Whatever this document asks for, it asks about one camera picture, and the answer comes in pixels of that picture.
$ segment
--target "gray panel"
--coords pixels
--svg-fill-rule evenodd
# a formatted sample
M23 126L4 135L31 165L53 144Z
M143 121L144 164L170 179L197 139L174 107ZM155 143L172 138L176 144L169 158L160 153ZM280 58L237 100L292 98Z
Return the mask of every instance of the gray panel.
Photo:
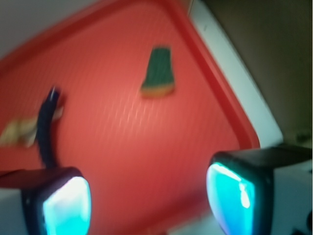
M97 0L0 0L0 58Z
M312 1L205 0L284 137L312 132Z
M0 188L0 234L28 234L19 189Z

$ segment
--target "light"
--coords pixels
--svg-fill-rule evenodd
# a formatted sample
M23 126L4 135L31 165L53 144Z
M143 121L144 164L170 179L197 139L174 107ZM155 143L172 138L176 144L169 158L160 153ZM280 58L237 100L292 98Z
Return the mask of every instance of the light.
M226 234L250 235L253 231L254 185L221 163L207 172L211 210Z
M85 235L91 215L88 182L73 177L43 203L47 235Z
M243 205L244 208L249 208L250 207L250 200L248 193L246 191L246 186L242 183L239 183L239 189L241 191L241 204Z

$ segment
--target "red tray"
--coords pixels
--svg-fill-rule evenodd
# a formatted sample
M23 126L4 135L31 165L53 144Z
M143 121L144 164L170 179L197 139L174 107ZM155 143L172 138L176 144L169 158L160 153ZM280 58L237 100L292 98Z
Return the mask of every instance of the red tray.
M142 99L158 45L172 49L176 92ZM91 234L160 233L209 210L211 156L259 147L175 1L104 0L8 55L0 62L0 131L13 118L36 115L55 84L65 98L54 125L56 154L90 183ZM39 167L35 146L0 149L0 170Z

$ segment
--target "white wall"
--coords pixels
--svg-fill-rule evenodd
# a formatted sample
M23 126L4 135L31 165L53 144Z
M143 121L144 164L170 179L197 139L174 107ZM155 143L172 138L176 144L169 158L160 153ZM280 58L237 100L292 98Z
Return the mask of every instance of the white wall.
M269 147L283 141L270 108L219 22L200 0L194 0L190 18L225 75L260 142Z
M0 59L97 0L0 0Z

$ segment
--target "white surface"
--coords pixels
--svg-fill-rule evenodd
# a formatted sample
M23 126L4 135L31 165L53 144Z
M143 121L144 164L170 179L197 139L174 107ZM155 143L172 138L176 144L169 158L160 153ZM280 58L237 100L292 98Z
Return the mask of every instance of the white surface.
M97 0L0 0L0 59Z
M177 227L168 232L170 235L224 235L212 215L190 222L190 224L182 227Z
M19 189L0 188L0 234L28 234Z
M312 234L306 226L312 211L312 160L274 170L272 235L292 234L298 229Z
M282 132L268 105L212 13L203 2L194 0L190 17L241 103L261 148L281 143Z

